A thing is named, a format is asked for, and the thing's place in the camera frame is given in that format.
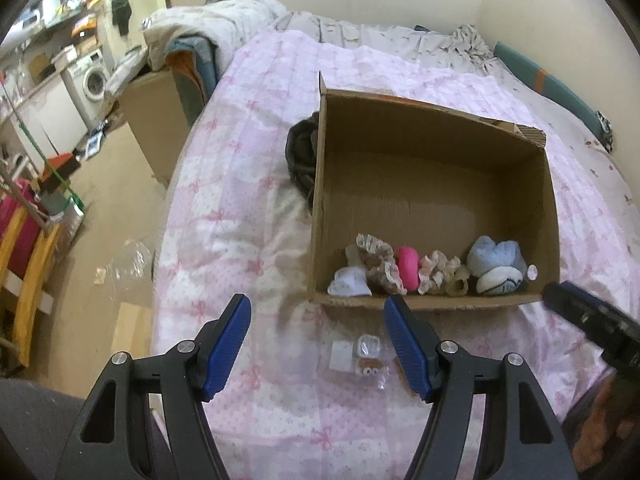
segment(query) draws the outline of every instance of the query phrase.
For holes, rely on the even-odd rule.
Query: tan floor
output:
[[[84,201],[86,216],[45,287],[56,298],[53,313],[36,315],[32,365],[22,376],[85,397],[111,355],[120,306],[111,299],[110,281],[94,284],[96,269],[116,257],[127,239],[143,240],[154,250],[165,191],[128,124],[110,133],[100,153],[82,164],[72,187]],[[151,305],[151,294],[147,276],[118,300]]]

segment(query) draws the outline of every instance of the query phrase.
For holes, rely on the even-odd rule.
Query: black cloth hanging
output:
[[[129,0],[111,0],[111,15],[113,26],[118,26],[121,36],[129,35],[129,19],[131,18],[131,4]]]

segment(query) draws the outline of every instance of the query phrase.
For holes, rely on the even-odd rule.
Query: blanket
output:
[[[204,409],[231,478],[399,479],[430,407],[391,370],[384,390],[329,375],[336,339],[382,331],[381,312],[306,301],[310,215],[290,182],[287,131],[328,86],[378,91],[539,127],[547,134],[561,237],[561,276],[637,317],[638,268],[590,176],[548,124],[492,76],[422,68],[367,47],[264,30],[241,48],[194,126],[156,270],[152,351],[193,338],[235,292],[252,325],[226,388]],[[563,418],[603,370],[600,351],[539,304],[435,312],[443,338],[501,358],[519,352]],[[483,401],[474,401],[458,477],[472,478]]]
[[[241,46],[260,30],[283,16],[286,8],[276,0],[225,0],[206,6],[159,9],[144,30],[153,70],[164,65],[169,40],[199,35],[216,47],[216,71],[220,76]]]

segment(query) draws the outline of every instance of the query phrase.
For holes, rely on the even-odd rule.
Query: bed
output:
[[[327,86],[384,92],[528,124],[547,134],[561,273],[640,314],[640,217],[584,124],[511,75],[471,27],[450,36],[364,27],[294,12],[240,48],[194,125],[168,189],[156,261],[152,352],[192,338],[235,292],[253,319],[225,390],[205,405],[231,478],[404,477],[430,407],[390,368],[383,391],[322,367],[335,339],[383,333],[380,312],[305,300],[306,201],[289,181],[288,129]],[[527,360],[563,418],[604,367],[598,349],[540,304],[433,312],[469,352]],[[473,476],[482,419],[474,401],[461,479]]]

